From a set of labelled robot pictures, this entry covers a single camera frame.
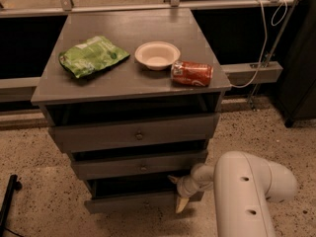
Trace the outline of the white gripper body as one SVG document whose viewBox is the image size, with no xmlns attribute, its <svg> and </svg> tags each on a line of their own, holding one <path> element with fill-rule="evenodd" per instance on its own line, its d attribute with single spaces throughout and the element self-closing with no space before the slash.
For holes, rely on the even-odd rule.
<svg viewBox="0 0 316 237">
<path fill-rule="evenodd" d="M 177 183 L 177 191 L 182 198 L 190 198 L 200 192 L 201 188 L 191 176 L 184 176 Z"/>
</svg>

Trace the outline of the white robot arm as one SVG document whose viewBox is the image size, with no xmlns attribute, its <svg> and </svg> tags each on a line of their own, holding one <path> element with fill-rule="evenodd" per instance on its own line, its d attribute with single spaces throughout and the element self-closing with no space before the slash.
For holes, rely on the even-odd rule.
<svg viewBox="0 0 316 237">
<path fill-rule="evenodd" d="M 196 164 L 186 176 L 170 181 L 177 187 L 178 213 L 196 193 L 214 192 L 218 237 L 276 237 L 268 204 L 297 194 L 289 169 L 242 151 L 224 153 L 213 167 Z"/>
</svg>

